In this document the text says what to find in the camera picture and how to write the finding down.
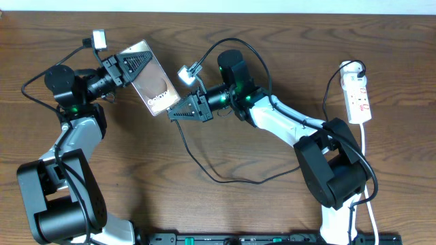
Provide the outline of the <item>Galaxy S25 Ultra smartphone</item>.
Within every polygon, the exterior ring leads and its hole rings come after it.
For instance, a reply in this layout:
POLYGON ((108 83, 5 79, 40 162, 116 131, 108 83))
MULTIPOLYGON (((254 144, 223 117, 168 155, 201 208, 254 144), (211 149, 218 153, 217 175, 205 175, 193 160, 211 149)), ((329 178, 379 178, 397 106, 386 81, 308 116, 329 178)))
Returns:
POLYGON ((150 113, 157 116, 179 102, 181 97, 145 39, 124 49, 121 54, 135 52, 151 54, 151 60, 132 84, 150 113))

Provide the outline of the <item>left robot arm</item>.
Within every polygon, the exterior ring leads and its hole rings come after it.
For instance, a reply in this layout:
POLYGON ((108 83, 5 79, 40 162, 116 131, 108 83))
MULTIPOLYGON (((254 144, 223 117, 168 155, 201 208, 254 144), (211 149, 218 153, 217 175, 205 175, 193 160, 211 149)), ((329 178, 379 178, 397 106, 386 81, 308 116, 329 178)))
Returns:
POLYGON ((152 58, 149 51, 121 53, 97 69, 73 70, 60 61, 42 72, 58 103, 61 134, 48 152, 16 173, 38 244, 149 243, 131 221, 109 214, 89 159, 107 129, 96 99, 132 83, 152 58))

